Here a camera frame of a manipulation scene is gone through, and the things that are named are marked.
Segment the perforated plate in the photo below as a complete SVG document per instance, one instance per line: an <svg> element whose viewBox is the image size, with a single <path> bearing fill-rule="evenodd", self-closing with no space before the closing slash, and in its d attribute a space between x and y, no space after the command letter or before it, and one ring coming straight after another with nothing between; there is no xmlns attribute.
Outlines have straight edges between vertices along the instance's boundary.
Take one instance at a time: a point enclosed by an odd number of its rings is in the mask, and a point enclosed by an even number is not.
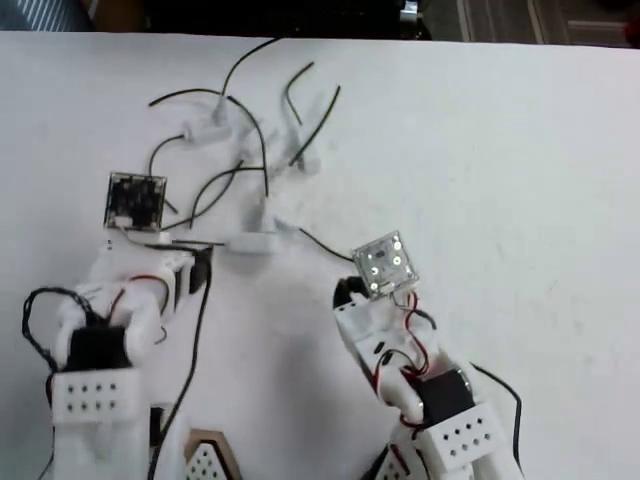
<svg viewBox="0 0 640 480"><path fill-rule="evenodd" d="M52 406L54 425L135 419L144 409L140 372L126 368L56 374Z"/></svg>
<svg viewBox="0 0 640 480"><path fill-rule="evenodd" d="M426 430L444 470L451 472L494 451L506 441L493 408L482 403Z"/></svg>
<svg viewBox="0 0 640 480"><path fill-rule="evenodd" d="M201 443L187 464L187 480L227 480L213 445Z"/></svg>

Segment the white table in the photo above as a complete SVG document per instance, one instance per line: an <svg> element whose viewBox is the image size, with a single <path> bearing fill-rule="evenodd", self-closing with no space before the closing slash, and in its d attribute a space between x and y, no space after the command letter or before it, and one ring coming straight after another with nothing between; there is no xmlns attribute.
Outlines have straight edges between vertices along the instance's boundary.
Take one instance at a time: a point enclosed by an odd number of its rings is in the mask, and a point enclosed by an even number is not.
<svg viewBox="0 0 640 480"><path fill-rule="evenodd" d="M20 336L22 301L85 276L104 238L108 173L142 171L152 147L213 99L146 103L219 88L255 44L0 34L3 478L35 478L51 442L45 366ZM282 88L310 60L294 92L308 118L336 84L343 92L318 137L321 175L274 186L288 218L344 251L401 230L425 308L522 395L528 479L637 475L640 54L287 40L244 64L231 91L282 139ZM213 147L173 147L157 171L187 210L203 179L230 164ZM192 236L239 231L256 177L239 176ZM396 412L377 403L331 315L350 267L303 238L278 257L220 252L214 263L185 403L193 423L225 432L247 479L356 478ZM42 300L33 316L49 344L56 305ZM175 398L194 325L195 308L151 359L155 398ZM495 393L511 429L513 402Z"/></svg>

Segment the gray floor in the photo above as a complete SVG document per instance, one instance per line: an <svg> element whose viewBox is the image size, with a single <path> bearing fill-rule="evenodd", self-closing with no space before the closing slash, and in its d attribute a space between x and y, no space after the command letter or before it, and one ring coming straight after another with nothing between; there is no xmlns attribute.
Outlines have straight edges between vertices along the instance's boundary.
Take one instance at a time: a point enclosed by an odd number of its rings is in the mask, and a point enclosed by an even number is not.
<svg viewBox="0 0 640 480"><path fill-rule="evenodd" d="M596 0L425 0L435 40L626 47L640 7L611 12Z"/></svg>

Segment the black wire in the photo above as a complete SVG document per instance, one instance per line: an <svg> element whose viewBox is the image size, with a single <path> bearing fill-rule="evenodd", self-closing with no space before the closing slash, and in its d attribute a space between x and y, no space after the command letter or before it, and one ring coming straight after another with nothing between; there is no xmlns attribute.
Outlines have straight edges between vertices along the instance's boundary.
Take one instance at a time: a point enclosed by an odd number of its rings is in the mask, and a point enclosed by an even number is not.
<svg viewBox="0 0 640 480"><path fill-rule="evenodd" d="M500 377L476 365L475 363L472 363L471 365L473 365L473 368L478 370L480 373L486 375L491 380L504 387L516 401L516 415L513 422L513 458L515 458L518 468L520 468L520 471L522 472L522 467L520 466L520 421L522 419L522 399L513 387Z"/></svg>
<svg viewBox="0 0 640 480"><path fill-rule="evenodd" d="M340 95L340 90L341 89L342 89L342 87L340 87L340 86L338 86L336 88L336 92L333 94L333 98L331 99L331 103L329 104L329 108L327 108L327 111L324 112L324 116L322 117L322 120L320 120L320 123L318 123L318 126L316 127L316 129L311 133L311 135L309 136L307 141L304 142L304 145L302 145L302 147L300 147L300 150L298 150L296 152L296 154L293 156L293 158L289 162L289 166L290 167L295 165L296 162L300 161L300 159L302 158L302 155L304 154L304 152L307 150L307 148L309 148L309 145L311 145L311 142L313 142L313 140L316 138L318 133L320 133L320 130L322 130L322 127L324 127L324 124L326 123L327 119L329 118L329 115L331 115L333 107L335 106L336 101L338 100L338 95Z"/></svg>
<svg viewBox="0 0 640 480"><path fill-rule="evenodd" d="M164 147L168 143L175 142L176 140L184 140L184 135L176 135L175 137L166 138L162 142L160 142L156 146L156 148L153 149L151 157L149 158L149 168L147 169L147 174L150 177L153 176L153 163L156 161L156 155L158 154L158 152L162 149L162 147ZM176 215L179 213L178 209L174 207L173 204L166 198L164 199L164 203L173 213L175 213Z"/></svg>
<svg viewBox="0 0 640 480"><path fill-rule="evenodd" d="M53 454L54 454L54 449L53 449L53 446L52 446L51 447L51 455L49 455L49 461L47 462L47 464L42 469L42 472L40 472L40 475L38 475L38 479L37 480L42 480L44 478L44 476L47 474L47 472L49 471L49 469L51 468L51 465L53 464Z"/></svg>
<svg viewBox="0 0 640 480"><path fill-rule="evenodd" d="M227 77L224 79L224 85L222 86L222 95L225 95L227 93L227 89L229 88L229 82L231 80L231 76L233 75L233 72L235 72L236 68L238 68L242 62L244 62L247 58L249 58L254 53L259 52L260 50L262 50L265 47L268 47L272 43L276 43L278 40L281 40L281 39L280 38L272 38L271 40L268 40L268 41L266 41L264 43L261 43L257 47L252 48L251 50L249 50L247 53L245 53L243 56L241 56L238 60L236 60L236 63L233 64L233 66L231 67L231 70L229 70L229 73L227 73Z"/></svg>
<svg viewBox="0 0 640 480"><path fill-rule="evenodd" d="M156 275L135 275L129 278L130 282L135 282L138 280L155 280L156 282L160 282L164 286L164 301L162 302L162 307L160 308L160 316L164 315L164 311L167 309L167 305L169 304L169 295L171 292L171 288L169 284L164 278L158 277Z"/></svg>
<svg viewBox="0 0 640 480"><path fill-rule="evenodd" d="M184 245L206 245L208 247L224 247L224 242L206 242L202 240L171 240L171 243L179 243Z"/></svg>
<svg viewBox="0 0 640 480"><path fill-rule="evenodd" d="M160 328L162 329L163 337L162 337L160 340L156 340L155 342L153 342L153 344L154 344L154 345L160 345L160 344L161 344L162 342L164 342L164 341L167 339L167 337L169 336L169 334L167 333L167 329L166 329L166 328L164 328L164 326L161 326Z"/></svg>
<svg viewBox="0 0 640 480"><path fill-rule="evenodd" d="M315 62L311 62L311 63L308 63L305 67L303 67L302 70L299 70L298 73L296 73L291 78L291 80L289 80L289 82L287 83L287 86L284 89L284 98L289 104L289 108L293 112L293 116L296 117L296 120L298 121L298 125L302 125L302 119L300 118L300 115L298 115L298 110L296 110L296 107L293 105L293 101L291 100L290 90L293 84L296 83L296 80L298 80L298 78L300 78L307 70L309 70L314 65L315 65Z"/></svg>
<svg viewBox="0 0 640 480"><path fill-rule="evenodd" d="M99 323L104 323L104 319L101 319L91 308L91 304L89 301L83 296L79 295L77 292L73 290L68 290L62 287L41 287L29 294L27 299L24 302L23 312L22 312L22 336L31 344L31 346L35 349L35 351L40 355L47 365L49 365L49 369L52 372L58 371L58 365L56 361L51 356L49 350L40 345L33 337L31 333L31 328L29 327L29 319L31 318L31 309L33 307L33 302L43 293L55 293L57 295L65 295L67 297L71 297L71 299L82 309L85 315L85 320L87 322L87 326L95 326Z"/></svg>
<svg viewBox="0 0 640 480"><path fill-rule="evenodd" d="M430 324L431 324L431 328L433 328L434 330L438 329L438 325L436 324L435 319L429 315L427 312L425 312L424 310L420 310L418 308L414 309L411 311L411 313L418 315L419 317L424 318L425 320L427 320Z"/></svg>
<svg viewBox="0 0 640 480"><path fill-rule="evenodd" d="M240 160L238 164L235 166L235 168L233 169L233 171L230 174L227 174L227 175L230 175L230 177L226 185L222 188L222 190L220 190L220 193L218 193L218 195L216 195L216 197L213 200L211 200L211 202L209 202L209 205L207 205L200 212L198 216L204 215L209 210L211 210L213 206L216 203L218 203L218 201L224 196L224 194L227 193L227 190L229 190L229 187L231 187L231 184L233 183L233 179L236 177L236 173L238 173L238 169L242 167L243 163L244 163L244 160ZM207 190L207 188L209 188L209 185L211 185L213 182L215 182L219 178L221 178L220 174L217 174L211 177L211 179L209 179L207 183L205 183L204 186L200 189L200 191L198 192L198 195L196 195L196 199L193 202L193 208L191 209L191 217L190 217L191 221L189 222L189 228L193 228L193 221L196 219L196 210L198 209L198 203L200 202L200 198L202 197L202 195L204 195L204 192Z"/></svg>
<svg viewBox="0 0 640 480"><path fill-rule="evenodd" d="M159 103L164 102L165 100L168 100L170 98L177 97L178 95L184 95L185 93L196 93L196 92L210 93L212 95L218 95L218 96L222 95L221 92L217 90L212 90L210 88L189 88L187 90L178 90L176 92L167 93L162 97L156 98L155 100L149 103L149 107L158 105ZM242 104L240 100L236 99L232 95L229 95L227 97L227 100L229 100L231 103L233 103L238 108L240 108L245 113L245 115L249 117L249 120L253 124L253 127L258 132L258 137L260 139L260 149L262 152L262 169L264 172L264 195L265 197L268 197L269 196L269 172L267 170L267 147L264 141L264 134L262 133L262 129L260 128L260 125L258 124L258 121L256 120L256 117L253 115L253 113L251 113L251 111L246 106L244 106L244 104Z"/></svg>
<svg viewBox="0 0 640 480"><path fill-rule="evenodd" d="M145 244L143 246L147 248L152 248L154 250L173 250L173 251L189 252L194 256L200 255L200 250L197 250L194 248L182 247L178 245ZM182 405L182 402L184 401L184 398L187 395L187 391L191 386L191 381L193 380L193 376L195 375L195 372L196 372L196 366L198 364L198 344L200 342L200 333L202 331L204 311L207 307L207 300L209 299L209 291L211 290L211 280L212 280L211 262L204 262L204 264L207 266L206 267L206 285L204 288L204 293L202 295L202 303L200 304L200 311L198 312L198 320L196 322L196 331L193 338L193 351L191 356L191 365L189 367L189 373L187 374L187 378L185 379L185 382L182 386L182 390L178 395L178 399L176 400L176 403L173 406L173 409L171 409L171 413L169 414L167 423L165 424L164 428L160 431L160 440L158 442L158 446L153 452L153 455L151 456L151 463L149 464L147 480L153 480L155 477L156 470L158 468L158 461L160 459L160 452L162 450L162 446L164 445L164 442L167 438L167 434L169 432L169 429L171 428L171 425L173 425L173 422L176 418L176 414L178 413L178 410L180 409L180 406Z"/></svg>
<svg viewBox="0 0 640 480"><path fill-rule="evenodd" d="M324 243L322 243L320 240L318 240L316 237L314 237L313 235L311 235L309 232L307 232L304 228L299 228L298 230L300 230L300 233L302 233L303 235L305 235L306 237L308 237L311 241L313 241L316 245L318 245L320 248L322 248L325 252L330 253L331 255L333 255L334 257L338 257L341 258L342 260L346 260L347 262L351 262L353 263L353 258L351 257L347 257L346 255L343 255L341 253L336 252L335 250L327 247Z"/></svg>
<svg viewBox="0 0 640 480"><path fill-rule="evenodd" d="M242 167L242 168L232 168L229 170L225 170L224 172L218 173L216 174L214 177L211 178L211 180L209 180L207 182L207 185L210 185L211 183L213 183L215 180L218 180L219 178L222 178L226 175L232 175L232 177L229 179L229 181L227 182L227 185L225 186L225 188L223 189L223 192L221 192L221 194L219 194L212 202L209 203L209 205L207 205L202 211L191 215L183 220L180 220L178 222L172 223L171 225L167 225L166 227L162 227L162 231L167 231L167 230L171 230L172 228L178 227L180 225L184 225L186 223L191 223L193 220L195 220L198 217L201 217L202 215L204 215L205 213L207 213L214 205L215 202L217 202L218 200L220 200L220 198L222 198L222 194L224 194L224 192L226 192L226 190L229 188L229 186L231 185L231 181L233 181L233 175L235 175L237 172L259 172L262 171L261 167Z"/></svg>

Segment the square circuit board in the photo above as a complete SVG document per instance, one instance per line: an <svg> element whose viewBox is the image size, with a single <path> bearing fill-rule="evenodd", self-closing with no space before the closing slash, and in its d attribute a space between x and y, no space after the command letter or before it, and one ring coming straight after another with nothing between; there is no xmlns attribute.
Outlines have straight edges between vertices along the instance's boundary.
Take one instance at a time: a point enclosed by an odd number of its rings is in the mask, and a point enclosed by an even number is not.
<svg viewBox="0 0 640 480"><path fill-rule="evenodd" d="M353 258L372 299L389 295L419 279L397 231L357 248Z"/></svg>
<svg viewBox="0 0 640 480"><path fill-rule="evenodd" d="M162 226L162 211L167 179L130 173L112 173L109 177L106 228L126 228L157 232Z"/></svg>

